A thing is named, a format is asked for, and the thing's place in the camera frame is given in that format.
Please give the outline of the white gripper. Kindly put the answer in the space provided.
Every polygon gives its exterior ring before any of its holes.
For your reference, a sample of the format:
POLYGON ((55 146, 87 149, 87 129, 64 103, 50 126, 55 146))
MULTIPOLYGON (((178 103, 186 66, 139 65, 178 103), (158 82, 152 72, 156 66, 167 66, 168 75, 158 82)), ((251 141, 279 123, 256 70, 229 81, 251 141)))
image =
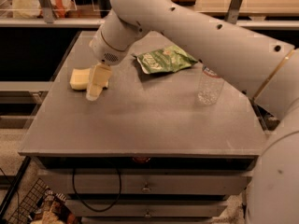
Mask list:
POLYGON ((112 75, 110 65, 119 64, 139 38, 138 27, 122 21, 113 10, 107 14, 90 43, 100 63, 91 68, 86 93, 89 101, 97 100, 107 87, 112 75))

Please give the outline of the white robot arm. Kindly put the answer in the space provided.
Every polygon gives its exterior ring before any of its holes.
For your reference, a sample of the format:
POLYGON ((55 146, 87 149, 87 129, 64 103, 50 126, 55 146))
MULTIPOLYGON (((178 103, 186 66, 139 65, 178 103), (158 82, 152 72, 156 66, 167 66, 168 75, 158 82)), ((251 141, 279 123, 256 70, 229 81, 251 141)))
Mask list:
POLYGON ((246 224, 299 224, 298 49, 171 0, 110 4, 91 42, 98 61, 119 63, 138 39, 156 31, 279 119, 254 170, 246 224))

